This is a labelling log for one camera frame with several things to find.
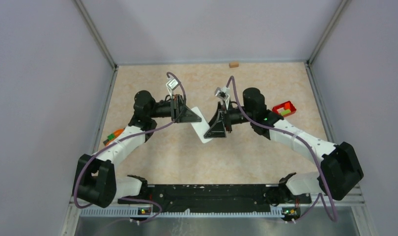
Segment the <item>white remote control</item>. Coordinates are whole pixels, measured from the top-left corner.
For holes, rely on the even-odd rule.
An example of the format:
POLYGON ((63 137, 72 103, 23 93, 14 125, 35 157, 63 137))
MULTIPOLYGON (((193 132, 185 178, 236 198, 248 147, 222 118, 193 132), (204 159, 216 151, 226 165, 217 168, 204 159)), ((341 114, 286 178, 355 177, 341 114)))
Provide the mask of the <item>white remote control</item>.
POLYGON ((191 126, 193 127, 194 131, 196 132, 197 136, 199 137, 200 141, 203 144, 206 144, 213 140, 213 138, 205 138, 205 133, 209 130, 210 126, 206 121, 205 117, 203 116, 202 112, 200 111, 199 107, 193 107, 192 112, 198 115, 201 118, 200 122, 193 122, 191 126))

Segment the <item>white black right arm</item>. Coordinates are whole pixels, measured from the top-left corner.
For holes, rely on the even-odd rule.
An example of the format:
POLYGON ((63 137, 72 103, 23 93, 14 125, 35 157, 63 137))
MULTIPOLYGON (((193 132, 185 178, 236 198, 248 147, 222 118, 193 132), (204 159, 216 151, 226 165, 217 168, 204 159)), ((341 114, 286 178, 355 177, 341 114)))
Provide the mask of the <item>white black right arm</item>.
POLYGON ((258 135, 288 146, 318 167, 316 172, 289 174, 283 178, 280 183, 284 186, 279 188, 282 201, 291 203, 298 195, 306 193, 325 193, 340 201, 364 178, 351 144, 324 141, 297 128, 267 108, 259 89, 245 89, 243 104, 236 107, 233 107, 235 102, 230 98, 229 88, 217 88, 215 95, 220 102, 203 135, 205 139, 225 138, 233 125, 249 122, 258 135))

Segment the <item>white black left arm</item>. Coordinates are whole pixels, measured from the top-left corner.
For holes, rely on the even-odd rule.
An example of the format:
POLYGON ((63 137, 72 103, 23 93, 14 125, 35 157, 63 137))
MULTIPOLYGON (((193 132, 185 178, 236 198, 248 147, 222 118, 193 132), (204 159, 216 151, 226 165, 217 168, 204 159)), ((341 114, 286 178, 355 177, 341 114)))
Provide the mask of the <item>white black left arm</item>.
POLYGON ((136 203, 145 202, 148 190, 142 186, 141 178, 128 176, 117 180, 117 167, 159 131, 156 118, 171 118, 171 124, 200 124, 204 120, 197 108, 186 106, 186 99, 180 94, 167 95, 165 100, 157 102, 150 92, 141 90, 134 101, 134 114, 123 132, 102 150, 79 158, 72 192, 78 208, 83 208, 78 199, 103 208, 123 197, 130 197, 136 203))

